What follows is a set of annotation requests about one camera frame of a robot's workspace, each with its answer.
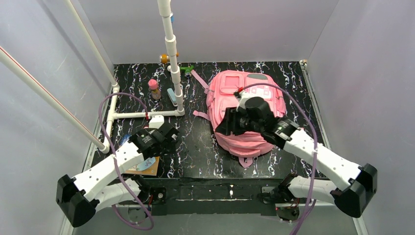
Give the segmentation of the pink student backpack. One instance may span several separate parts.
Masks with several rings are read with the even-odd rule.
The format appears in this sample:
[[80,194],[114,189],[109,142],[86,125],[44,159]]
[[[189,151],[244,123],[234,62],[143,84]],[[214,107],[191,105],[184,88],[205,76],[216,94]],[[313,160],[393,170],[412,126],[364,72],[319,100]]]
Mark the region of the pink student backpack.
[[269,75],[226,70],[218,73],[207,84],[195,71],[191,73],[207,95],[207,113],[194,111],[193,114],[210,121],[218,144],[236,156],[242,167],[248,168],[255,157],[273,149],[272,144],[252,131],[247,113],[238,110],[238,100],[234,95],[242,89],[242,93],[248,97],[260,96],[269,104],[267,113],[273,112],[275,117],[283,117],[286,114],[283,93],[276,88],[276,82]]

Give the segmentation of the orange children's book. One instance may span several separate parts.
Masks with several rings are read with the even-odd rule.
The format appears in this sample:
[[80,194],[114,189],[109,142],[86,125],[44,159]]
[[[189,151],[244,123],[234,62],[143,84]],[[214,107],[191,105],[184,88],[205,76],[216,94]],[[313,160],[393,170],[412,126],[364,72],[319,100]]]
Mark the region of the orange children's book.
[[146,159],[144,162],[130,168],[125,174],[156,176],[159,166],[160,156]]

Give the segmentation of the blue children's book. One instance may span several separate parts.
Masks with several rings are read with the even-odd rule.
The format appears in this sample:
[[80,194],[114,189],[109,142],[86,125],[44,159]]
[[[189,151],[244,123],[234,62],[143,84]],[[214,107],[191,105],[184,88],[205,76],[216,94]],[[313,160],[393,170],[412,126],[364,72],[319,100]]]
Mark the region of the blue children's book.
[[123,146],[128,140],[129,140],[129,138],[131,137],[131,135],[130,134],[126,134],[126,135],[124,135],[122,138],[121,138],[121,140],[120,140],[120,142],[119,142],[119,147],[121,147],[121,146]]

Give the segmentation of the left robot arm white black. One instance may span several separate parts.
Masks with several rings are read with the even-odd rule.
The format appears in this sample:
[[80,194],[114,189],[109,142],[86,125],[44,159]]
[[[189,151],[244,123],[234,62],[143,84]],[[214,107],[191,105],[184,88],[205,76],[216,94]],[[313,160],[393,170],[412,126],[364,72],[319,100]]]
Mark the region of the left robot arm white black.
[[150,124],[133,134],[116,152],[94,167],[73,177],[62,176],[57,181],[56,203],[77,228],[86,224],[99,210],[124,201],[141,200],[157,191],[139,176],[127,179],[126,185],[113,184],[118,174],[151,157],[160,157],[175,150],[179,131],[169,122]]

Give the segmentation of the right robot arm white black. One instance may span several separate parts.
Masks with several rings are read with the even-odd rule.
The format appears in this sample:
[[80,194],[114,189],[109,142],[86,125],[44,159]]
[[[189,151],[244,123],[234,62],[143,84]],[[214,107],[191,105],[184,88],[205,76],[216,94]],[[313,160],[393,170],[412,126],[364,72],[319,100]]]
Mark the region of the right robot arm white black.
[[350,217],[359,218],[377,192],[376,167],[361,166],[329,150],[289,118],[275,117],[269,104],[260,97],[226,108],[215,131],[225,136],[259,133],[266,142],[305,160],[328,178],[286,177],[278,186],[278,194],[288,199],[309,197],[324,201]]

